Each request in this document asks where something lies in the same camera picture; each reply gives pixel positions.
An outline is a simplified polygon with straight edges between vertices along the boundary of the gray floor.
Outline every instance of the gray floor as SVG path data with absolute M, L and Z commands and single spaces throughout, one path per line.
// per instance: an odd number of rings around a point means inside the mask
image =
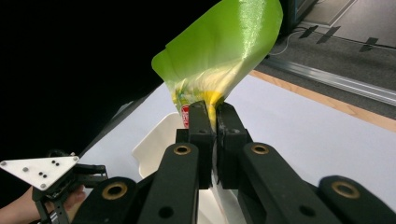
M 318 0 L 314 8 L 304 18 L 304 23 L 332 27 L 356 0 Z
M 325 6 L 324 4 L 331 6 L 331 3 L 339 4 L 339 1 L 341 0 L 319 0 L 318 6 Z M 315 7 L 311 13 L 318 15 Z M 306 28 L 318 25 L 318 23 L 301 22 L 297 26 L 300 28 L 296 28 L 294 33 L 276 42 L 269 57 L 298 63 L 396 93 L 395 11 L 396 0 L 381 0 L 380 2 L 355 0 L 331 25 L 320 24 L 308 37 L 301 38 Z M 329 21 L 329 18 L 325 16 L 323 21 Z M 338 28 L 338 30 L 331 38 L 320 43 L 319 40 L 326 37 L 326 32 L 332 28 Z M 362 50 L 369 37 L 377 38 L 376 44 L 380 46 Z M 323 84 L 323 82 L 296 76 L 290 71 L 269 65 L 266 60 L 263 60 L 256 69 L 311 91 L 396 119 L 395 105 L 385 104 Z

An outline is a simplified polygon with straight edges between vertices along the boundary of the white tray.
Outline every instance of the white tray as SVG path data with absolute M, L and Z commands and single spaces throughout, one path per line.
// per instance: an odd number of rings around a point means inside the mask
M 142 178 L 157 171 L 166 148 L 175 143 L 176 130 L 183 129 L 181 116 L 167 115 L 133 149 Z M 217 188 L 199 190 L 199 224 L 244 223 L 235 195 L 230 190 Z

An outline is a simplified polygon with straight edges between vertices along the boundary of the yellow plastic bag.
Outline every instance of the yellow plastic bag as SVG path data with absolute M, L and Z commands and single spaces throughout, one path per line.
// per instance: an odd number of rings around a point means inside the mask
M 216 106 L 268 54 L 282 18 L 279 0 L 222 0 L 152 59 L 186 128 L 189 105 L 204 100 L 216 130 Z

